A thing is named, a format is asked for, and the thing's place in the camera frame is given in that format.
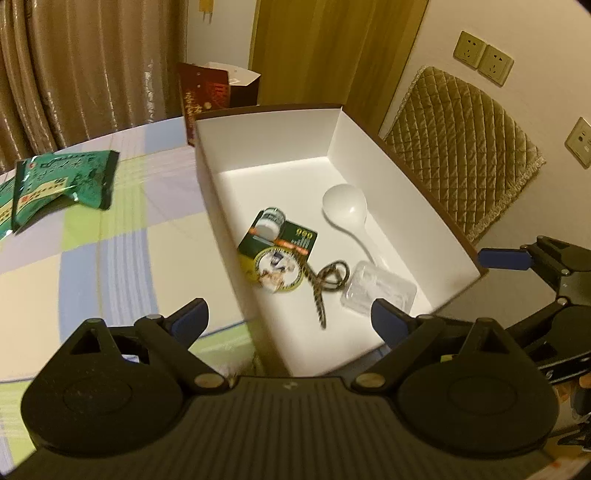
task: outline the wall socket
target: wall socket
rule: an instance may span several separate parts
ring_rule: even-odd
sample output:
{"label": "wall socket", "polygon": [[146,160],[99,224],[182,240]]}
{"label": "wall socket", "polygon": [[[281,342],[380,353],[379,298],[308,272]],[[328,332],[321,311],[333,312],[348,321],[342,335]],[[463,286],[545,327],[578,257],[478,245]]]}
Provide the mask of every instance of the wall socket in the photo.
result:
{"label": "wall socket", "polygon": [[564,144],[579,159],[583,167],[591,166],[591,125],[583,117],[579,118]]}
{"label": "wall socket", "polygon": [[480,59],[484,55],[486,43],[480,38],[462,31],[460,38],[457,41],[456,49],[453,51],[453,56],[470,67],[478,67]]}
{"label": "wall socket", "polygon": [[505,52],[492,45],[487,45],[480,65],[478,65],[478,71],[503,86],[514,63],[513,59]]}

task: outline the checkered tablecloth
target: checkered tablecloth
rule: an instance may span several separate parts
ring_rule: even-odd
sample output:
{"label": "checkered tablecloth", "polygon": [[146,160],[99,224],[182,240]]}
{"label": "checkered tablecloth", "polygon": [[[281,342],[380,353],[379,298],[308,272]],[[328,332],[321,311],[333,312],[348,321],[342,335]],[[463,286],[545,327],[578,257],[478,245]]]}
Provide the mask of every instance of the checkered tablecloth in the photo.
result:
{"label": "checkered tablecloth", "polygon": [[191,351],[224,374],[251,361],[184,132],[175,118],[67,148],[121,153],[111,208],[69,206],[0,241],[0,472],[33,448],[19,414],[28,381],[87,318],[131,325],[203,297],[209,327]]}

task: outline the wall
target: wall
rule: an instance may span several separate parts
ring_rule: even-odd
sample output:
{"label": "wall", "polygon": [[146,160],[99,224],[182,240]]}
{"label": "wall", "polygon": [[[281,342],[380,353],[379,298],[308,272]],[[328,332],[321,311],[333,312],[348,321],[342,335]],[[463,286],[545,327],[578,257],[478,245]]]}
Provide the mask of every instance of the wall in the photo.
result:
{"label": "wall", "polygon": [[187,62],[208,61],[248,68],[256,0],[215,0],[212,21],[199,11],[199,0],[187,0]]}
{"label": "wall", "polygon": [[[453,58],[461,30],[515,59],[503,87]],[[499,101],[547,160],[478,248],[518,248],[537,235],[591,248],[591,169],[584,170],[564,146],[580,116],[591,121],[589,46],[591,16],[575,0],[430,0],[382,136],[417,70],[433,65]],[[443,311],[467,320],[493,317],[509,326],[553,299],[531,271],[491,271]],[[560,423],[569,421],[561,416]]]}

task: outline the ribbed black surface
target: ribbed black surface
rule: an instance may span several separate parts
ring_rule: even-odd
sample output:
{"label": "ribbed black surface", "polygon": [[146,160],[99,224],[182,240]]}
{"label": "ribbed black surface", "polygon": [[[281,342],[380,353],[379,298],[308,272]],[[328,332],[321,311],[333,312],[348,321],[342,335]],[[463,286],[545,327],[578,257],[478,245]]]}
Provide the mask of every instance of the ribbed black surface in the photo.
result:
{"label": "ribbed black surface", "polygon": [[522,480],[546,463],[540,452],[471,460],[437,450],[407,432],[386,400],[338,378],[242,378],[224,395],[195,399],[148,447],[104,459],[44,450],[8,479]]}

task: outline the small bottle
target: small bottle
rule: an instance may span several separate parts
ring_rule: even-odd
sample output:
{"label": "small bottle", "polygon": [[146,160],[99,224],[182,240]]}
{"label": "small bottle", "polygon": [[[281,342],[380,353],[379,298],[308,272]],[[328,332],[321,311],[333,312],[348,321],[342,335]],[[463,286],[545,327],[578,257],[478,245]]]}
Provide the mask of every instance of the small bottle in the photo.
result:
{"label": "small bottle", "polygon": [[263,210],[261,218],[256,221],[256,234],[270,242],[279,236],[285,223],[285,213],[279,208],[269,207]]}

